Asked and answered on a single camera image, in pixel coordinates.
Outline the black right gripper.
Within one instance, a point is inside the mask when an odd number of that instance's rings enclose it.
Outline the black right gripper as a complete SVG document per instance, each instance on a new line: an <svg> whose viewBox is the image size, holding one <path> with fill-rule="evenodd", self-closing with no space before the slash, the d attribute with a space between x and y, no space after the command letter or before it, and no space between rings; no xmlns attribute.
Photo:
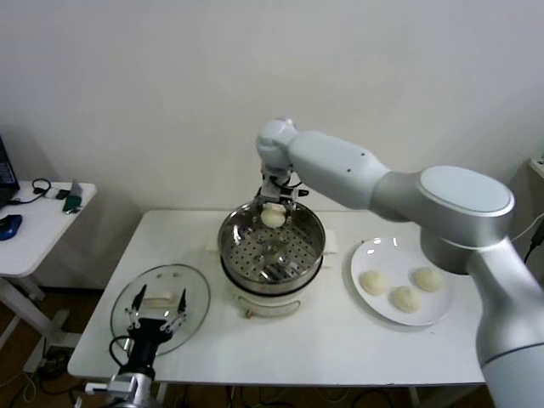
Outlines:
<svg viewBox="0 0 544 408"><path fill-rule="evenodd" d="M261 213L267 202L282 204L286 214L290 214L297 208L294 198L294 187L290 186L292 177L291 169L279 169L262 167L262 184L256 195L256 206Z"/></svg>

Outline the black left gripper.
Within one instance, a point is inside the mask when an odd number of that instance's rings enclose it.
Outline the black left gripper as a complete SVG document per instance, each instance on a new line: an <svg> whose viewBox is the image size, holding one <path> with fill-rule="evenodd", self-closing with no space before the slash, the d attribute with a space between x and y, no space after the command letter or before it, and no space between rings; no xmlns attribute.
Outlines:
<svg viewBox="0 0 544 408"><path fill-rule="evenodd" d="M145 297L147 285L143 285L135 295L130 308L125 308L129 325L127 333L133 341L130 355L126 364L121 366L121 374L155 375L154 361L159 346L171 340L182 324L186 321L187 299L183 290L179 299L176 314L167 320L143 318L139 319L139 309Z"/></svg>

